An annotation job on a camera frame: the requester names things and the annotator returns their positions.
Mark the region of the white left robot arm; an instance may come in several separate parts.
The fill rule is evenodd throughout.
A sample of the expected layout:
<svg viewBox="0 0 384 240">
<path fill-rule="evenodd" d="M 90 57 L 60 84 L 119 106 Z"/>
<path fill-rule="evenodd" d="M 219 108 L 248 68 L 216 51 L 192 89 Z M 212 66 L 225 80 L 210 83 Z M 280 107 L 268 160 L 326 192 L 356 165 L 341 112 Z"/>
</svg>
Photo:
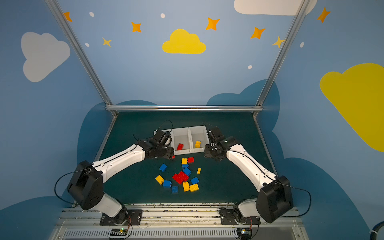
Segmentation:
<svg viewBox="0 0 384 240">
<path fill-rule="evenodd" d="M 78 164 L 67 186 L 67 191 L 83 210 L 97 210 L 117 220 L 127 219 L 124 204 L 104 191 L 104 184 L 126 168 L 146 159 L 172 159 L 174 148 L 170 145 L 153 145 L 150 140 L 138 141 L 129 148 L 103 160 Z"/>
</svg>

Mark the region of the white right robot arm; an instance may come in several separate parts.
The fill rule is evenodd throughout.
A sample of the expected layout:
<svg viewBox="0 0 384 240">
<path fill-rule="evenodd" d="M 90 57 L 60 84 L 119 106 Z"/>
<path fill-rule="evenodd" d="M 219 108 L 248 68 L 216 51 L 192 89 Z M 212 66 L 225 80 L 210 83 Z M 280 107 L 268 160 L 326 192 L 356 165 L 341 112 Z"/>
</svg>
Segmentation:
<svg viewBox="0 0 384 240">
<path fill-rule="evenodd" d="M 206 158 L 228 159 L 234 163 L 259 193 L 257 198 L 244 200 L 234 207 L 238 223 L 251 217 L 272 223 L 294 207 L 290 181 L 263 167 L 234 137 L 211 138 L 204 154 Z"/>
</svg>

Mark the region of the white middle plastic bin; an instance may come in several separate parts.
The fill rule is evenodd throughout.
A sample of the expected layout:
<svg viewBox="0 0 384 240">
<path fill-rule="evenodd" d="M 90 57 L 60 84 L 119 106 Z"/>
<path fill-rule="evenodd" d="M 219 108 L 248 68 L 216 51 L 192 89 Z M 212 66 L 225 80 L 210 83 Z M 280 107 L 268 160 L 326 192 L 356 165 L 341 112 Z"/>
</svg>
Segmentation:
<svg viewBox="0 0 384 240">
<path fill-rule="evenodd" d="M 173 129 L 171 132 L 173 141 L 171 143 L 171 146 L 174 147 L 174 153 L 175 156 L 178 155 L 186 155 L 190 154 L 191 152 L 191 145 L 190 145 L 190 138 L 189 138 L 189 128 L 177 128 Z M 181 151 L 177 151 L 177 146 L 179 144 L 183 144 L 184 147 Z"/>
</svg>

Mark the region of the white left plastic bin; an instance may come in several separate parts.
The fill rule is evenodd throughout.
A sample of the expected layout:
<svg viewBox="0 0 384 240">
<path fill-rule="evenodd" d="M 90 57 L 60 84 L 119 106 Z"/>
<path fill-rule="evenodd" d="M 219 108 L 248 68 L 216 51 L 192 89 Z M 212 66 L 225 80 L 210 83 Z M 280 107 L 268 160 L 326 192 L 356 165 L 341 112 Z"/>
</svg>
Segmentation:
<svg viewBox="0 0 384 240">
<path fill-rule="evenodd" d="M 170 131 L 157 130 L 153 136 L 153 144 L 155 148 L 158 147 L 171 147 L 172 137 Z"/>
</svg>

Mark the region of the large red lego brick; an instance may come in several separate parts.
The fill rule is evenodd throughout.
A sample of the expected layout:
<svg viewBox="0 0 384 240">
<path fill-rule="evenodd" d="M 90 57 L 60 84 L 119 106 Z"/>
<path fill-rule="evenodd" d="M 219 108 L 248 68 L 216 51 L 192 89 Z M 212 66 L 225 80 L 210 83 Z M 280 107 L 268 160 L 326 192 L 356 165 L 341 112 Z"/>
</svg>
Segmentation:
<svg viewBox="0 0 384 240">
<path fill-rule="evenodd" d="M 179 185 L 182 185 L 184 182 L 189 180 L 189 176 L 183 171 L 180 171 L 178 174 L 174 174 L 172 179 L 175 180 Z"/>
</svg>

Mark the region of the yellow lego brick bottom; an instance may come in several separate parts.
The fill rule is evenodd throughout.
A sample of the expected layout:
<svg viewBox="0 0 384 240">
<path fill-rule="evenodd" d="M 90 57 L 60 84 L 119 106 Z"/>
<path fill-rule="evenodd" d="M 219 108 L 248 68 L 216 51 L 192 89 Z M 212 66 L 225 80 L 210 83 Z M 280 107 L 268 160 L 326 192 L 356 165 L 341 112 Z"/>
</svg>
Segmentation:
<svg viewBox="0 0 384 240">
<path fill-rule="evenodd" d="M 184 189 L 184 192 L 190 191 L 190 185 L 188 182 L 183 182 L 183 189 Z"/>
</svg>

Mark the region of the yellow wide lego brick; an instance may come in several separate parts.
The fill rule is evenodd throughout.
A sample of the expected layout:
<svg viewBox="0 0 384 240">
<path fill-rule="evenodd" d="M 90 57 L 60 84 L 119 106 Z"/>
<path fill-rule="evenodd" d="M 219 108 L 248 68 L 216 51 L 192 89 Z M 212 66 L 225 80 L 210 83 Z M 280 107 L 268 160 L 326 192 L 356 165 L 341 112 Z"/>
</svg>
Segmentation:
<svg viewBox="0 0 384 240">
<path fill-rule="evenodd" d="M 199 185 L 198 184 L 193 184 L 193 185 L 190 185 L 190 192 L 196 192 L 199 190 Z"/>
</svg>

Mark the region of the aluminium back frame rail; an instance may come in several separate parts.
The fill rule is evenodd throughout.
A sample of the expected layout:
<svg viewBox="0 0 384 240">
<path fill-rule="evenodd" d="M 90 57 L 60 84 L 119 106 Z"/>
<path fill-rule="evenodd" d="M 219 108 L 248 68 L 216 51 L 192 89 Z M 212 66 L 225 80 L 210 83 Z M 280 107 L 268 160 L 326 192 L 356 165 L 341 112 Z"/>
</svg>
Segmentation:
<svg viewBox="0 0 384 240">
<path fill-rule="evenodd" d="M 133 106 L 107 105 L 107 111 L 117 112 L 261 112 L 262 106 Z"/>
</svg>

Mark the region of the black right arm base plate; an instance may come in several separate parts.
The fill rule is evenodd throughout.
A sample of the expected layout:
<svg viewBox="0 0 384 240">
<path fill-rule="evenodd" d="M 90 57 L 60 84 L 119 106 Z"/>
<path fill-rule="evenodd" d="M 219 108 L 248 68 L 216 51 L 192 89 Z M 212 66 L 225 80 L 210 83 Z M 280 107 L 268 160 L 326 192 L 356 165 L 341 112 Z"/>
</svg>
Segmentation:
<svg viewBox="0 0 384 240">
<path fill-rule="evenodd" d="M 259 225 L 261 220 L 256 217 L 243 217 L 239 211 L 234 209 L 219 208 L 221 225 Z"/>
</svg>

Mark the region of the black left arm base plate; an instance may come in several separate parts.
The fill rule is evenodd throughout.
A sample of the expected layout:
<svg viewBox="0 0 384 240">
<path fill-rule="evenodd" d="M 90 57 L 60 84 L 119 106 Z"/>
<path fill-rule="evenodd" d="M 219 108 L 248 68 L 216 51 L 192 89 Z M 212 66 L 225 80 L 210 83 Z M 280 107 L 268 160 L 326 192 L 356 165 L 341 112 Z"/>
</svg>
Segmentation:
<svg viewBox="0 0 384 240">
<path fill-rule="evenodd" d="M 143 210 L 121 210 L 115 217 L 102 214 L 100 226 L 139 226 Z"/>
</svg>

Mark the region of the aluminium front rail bed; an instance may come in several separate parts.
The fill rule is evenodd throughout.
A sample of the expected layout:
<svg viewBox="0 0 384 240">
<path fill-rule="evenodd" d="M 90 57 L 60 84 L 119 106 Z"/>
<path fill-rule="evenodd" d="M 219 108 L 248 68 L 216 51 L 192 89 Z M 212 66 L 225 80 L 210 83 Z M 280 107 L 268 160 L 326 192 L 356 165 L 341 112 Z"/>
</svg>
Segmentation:
<svg viewBox="0 0 384 240">
<path fill-rule="evenodd" d="M 297 209 L 268 224 L 221 225 L 219 208 L 233 203 L 131 204 L 143 210 L 139 226 L 100 226 L 102 213 L 81 208 L 63 209 L 51 240 L 307 240 Z"/>
</svg>

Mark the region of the aluminium right frame post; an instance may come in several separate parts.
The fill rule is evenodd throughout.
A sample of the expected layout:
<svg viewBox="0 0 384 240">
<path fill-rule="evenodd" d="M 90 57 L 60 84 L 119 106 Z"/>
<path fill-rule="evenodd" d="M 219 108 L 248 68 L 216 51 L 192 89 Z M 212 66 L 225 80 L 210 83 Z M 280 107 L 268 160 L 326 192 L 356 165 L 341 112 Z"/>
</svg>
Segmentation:
<svg viewBox="0 0 384 240">
<path fill-rule="evenodd" d="M 272 85 L 273 85 L 276 77 L 278 76 L 280 68 L 282 67 L 282 65 L 284 63 L 284 60 L 285 60 L 285 58 L 286 58 L 286 56 L 290 50 L 290 47 L 291 47 L 301 25 L 302 25 L 302 23 L 306 17 L 306 11 L 309 8 L 310 3 L 311 3 L 311 1 L 304 0 L 301 2 L 300 6 L 299 6 L 298 12 L 295 15 L 294 20 L 293 20 L 293 22 L 292 22 L 292 24 L 291 24 L 291 26 L 287 32 L 286 39 L 283 42 L 283 45 L 280 47 L 278 56 L 277 56 L 275 63 L 272 67 L 272 70 L 269 74 L 269 77 L 267 78 L 267 81 L 266 81 L 266 83 L 265 83 L 265 85 L 264 85 L 264 87 L 263 87 L 263 89 L 262 89 L 262 91 L 258 97 L 256 107 L 259 107 L 261 110 L 257 110 L 257 111 L 253 112 L 253 118 L 255 121 L 256 121 L 258 113 L 263 110 L 264 102 L 268 96 L 268 93 L 270 92 L 270 90 L 272 88 Z"/>
</svg>

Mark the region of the aluminium frame post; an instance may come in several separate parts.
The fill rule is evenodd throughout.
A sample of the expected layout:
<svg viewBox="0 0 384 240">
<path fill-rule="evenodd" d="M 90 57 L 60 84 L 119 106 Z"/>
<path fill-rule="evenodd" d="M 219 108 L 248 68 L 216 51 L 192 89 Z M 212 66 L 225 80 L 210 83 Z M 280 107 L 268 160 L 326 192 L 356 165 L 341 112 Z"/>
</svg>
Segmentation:
<svg viewBox="0 0 384 240">
<path fill-rule="evenodd" d="M 59 2 L 58 1 L 51 1 L 51 0 L 45 0 L 45 2 L 48 5 L 51 13 L 55 17 L 56 21 L 58 22 L 59 26 L 61 27 L 62 31 L 64 32 L 65 36 L 67 37 L 72 48 L 74 49 L 76 55 L 78 56 L 80 62 L 82 63 L 83 67 L 85 68 L 88 76 L 90 77 L 91 81 L 93 82 L 94 86 L 96 87 L 102 100 L 104 101 L 106 106 L 112 105 L 113 103 L 112 103 L 110 97 L 108 96 L 104 86 L 102 85 L 102 82 L 100 81 L 100 79 L 99 79 L 96 71 L 94 70 L 90 60 L 88 59 L 82 45 L 80 44 L 80 41 L 78 40 L 76 34 L 74 33 L 73 29 L 71 28 L 70 22 L 66 19 Z"/>
<path fill-rule="evenodd" d="M 277 56 L 275 63 L 272 67 L 272 70 L 269 74 L 269 77 L 267 78 L 267 81 L 266 81 L 266 83 L 265 83 L 265 85 L 264 85 L 264 87 L 263 87 L 263 89 L 262 89 L 262 91 L 258 97 L 256 107 L 259 107 L 261 110 L 257 110 L 257 111 L 253 112 L 253 118 L 255 121 L 256 121 L 258 113 L 263 110 L 264 102 L 268 96 L 268 93 L 270 92 L 270 90 L 272 88 L 272 85 L 273 85 L 276 77 L 278 76 L 280 68 L 282 67 L 282 65 L 284 63 L 284 60 L 285 60 L 285 58 L 286 58 L 286 56 L 290 50 L 290 47 L 291 47 L 301 25 L 302 25 L 302 23 L 306 17 L 306 11 L 309 8 L 310 3 L 311 3 L 311 1 L 304 0 L 301 2 L 300 6 L 299 6 L 298 12 L 295 15 L 294 20 L 293 20 L 293 22 L 292 22 L 292 24 L 291 24 L 291 26 L 287 32 L 286 39 L 283 42 L 283 45 L 280 47 L 278 56 Z"/>
</svg>

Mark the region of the aluminium left frame post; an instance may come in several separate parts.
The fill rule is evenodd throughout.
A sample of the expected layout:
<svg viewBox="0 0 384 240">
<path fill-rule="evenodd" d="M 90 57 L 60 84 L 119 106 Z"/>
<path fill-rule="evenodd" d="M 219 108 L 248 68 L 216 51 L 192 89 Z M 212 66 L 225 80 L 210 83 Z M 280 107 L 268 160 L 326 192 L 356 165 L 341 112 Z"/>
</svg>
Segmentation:
<svg viewBox="0 0 384 240">
<path fill-rule="evenodd" d="M 94 86 L 96 87 L 102 100 L 104 101 L 106 106 L 112 105 L 113 103 L 112 103 L 110 97 L 108 96 L 104 86 L 102 85 L 102 82 L 100 81 L 100 79 L 99 79 L 96 71 L 94 70 L 90 60 L 88 59 L 82 45 L 80 44 L 80 41 L 78 40 L 76 34 L 74 33 L 73 29 L 71 28 L 70 22 L 66 19 L 59 2 L 58 1 L 51 1 L 51 0 L 45 0 L 45 2 L 48 5 L 51 13 L 55 17 L 56 21 L 58 22 L 59 26 L 61 27 L 62 31 L 64 32 L 65 36 L 67 37 L 72 48 L 74 49 L 76 55 L 78 56 L 80 62 L 82 63 L 83 67 L 85 68 L 88 76 L 90 77 L 91 81 L 93 82 Z"/>
</svg>

